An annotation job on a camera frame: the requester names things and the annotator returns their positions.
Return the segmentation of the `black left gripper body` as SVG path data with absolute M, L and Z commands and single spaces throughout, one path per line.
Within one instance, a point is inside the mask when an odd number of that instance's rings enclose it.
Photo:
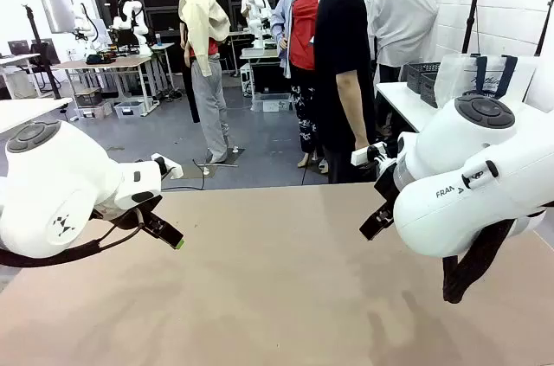
M 92 218 L 111 222 L 117 228 L 123 230 L 142 226 L 150 231 L 159 231 L 164 222 L 153 213 L 153 210 L 161 201 L 162 196 L 157 195 L 127 210 L 98 206 L 92 210 Z

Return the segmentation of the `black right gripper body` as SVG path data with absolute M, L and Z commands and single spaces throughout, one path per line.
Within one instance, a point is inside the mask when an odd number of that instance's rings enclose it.
M 394 204 L 399 195 L 399 189 L 395 183 L 395 169 L 396 163 L 389 165 L 385 170 L 380 172 L 380 175 L 377 177 L 374 188 L 385 200 L 384 207 L 388 211 L 392 211 Z

